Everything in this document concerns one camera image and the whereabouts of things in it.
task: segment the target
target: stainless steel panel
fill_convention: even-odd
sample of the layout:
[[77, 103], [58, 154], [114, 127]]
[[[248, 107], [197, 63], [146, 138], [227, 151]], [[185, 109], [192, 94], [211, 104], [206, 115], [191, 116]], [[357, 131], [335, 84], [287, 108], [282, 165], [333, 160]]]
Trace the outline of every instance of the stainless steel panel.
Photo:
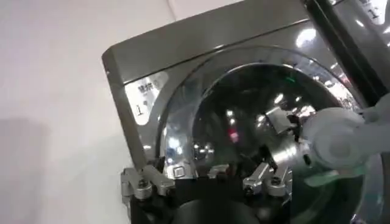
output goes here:
[[305, 19], [299, 0], [242, 1], [123, 41], [104, 58], [115, 58], [120, 80], [127, 83]]
[[390, 89], [390, 51], [386, 40], [377, 32], [371, 18], [359, 5], [360, 0], [344, 0], [334, 6], [335, 13], [351, 34], [361, 53], [375, 70], [387, 89]]

